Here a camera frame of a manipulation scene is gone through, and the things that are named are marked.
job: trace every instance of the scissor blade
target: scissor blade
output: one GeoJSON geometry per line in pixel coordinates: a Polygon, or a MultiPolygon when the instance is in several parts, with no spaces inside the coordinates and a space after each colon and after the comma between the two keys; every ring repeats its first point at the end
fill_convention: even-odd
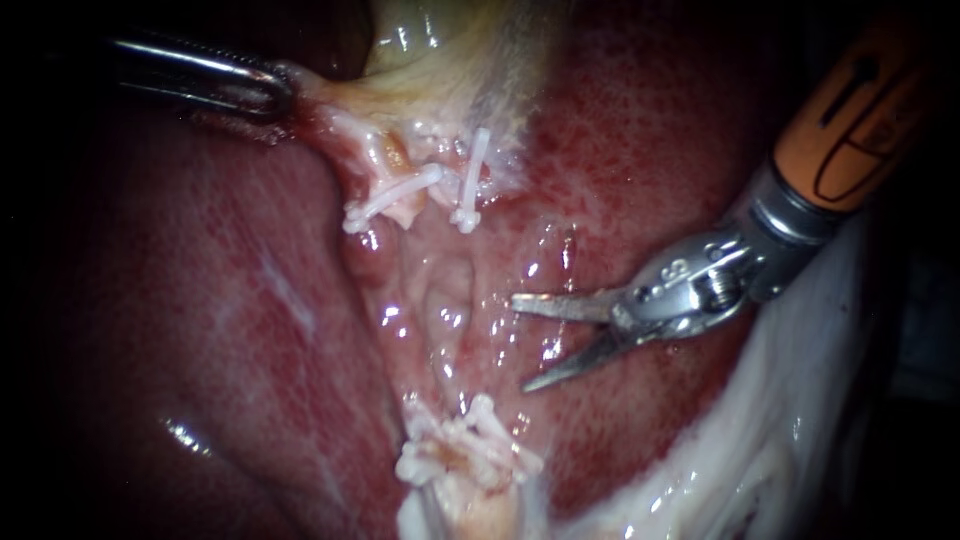
{"type": "Polygon", "coordinates": [[[573,356],[530,379],[523,384],[521,389],[524,392],[533,392],[582,375],[606,364],[618,354],[633,346],[632,341],[624,340],[609,329],[604,330],[585,349],[574,353],[573,356]]]}
{"type": "Polygon", "coordinates": [[[551,319],[606,324],[610,322],[610,312],[618,297],[617,291],[589,295],[518,293],[510,297],[510,307],[519,313],[551,319]]]}

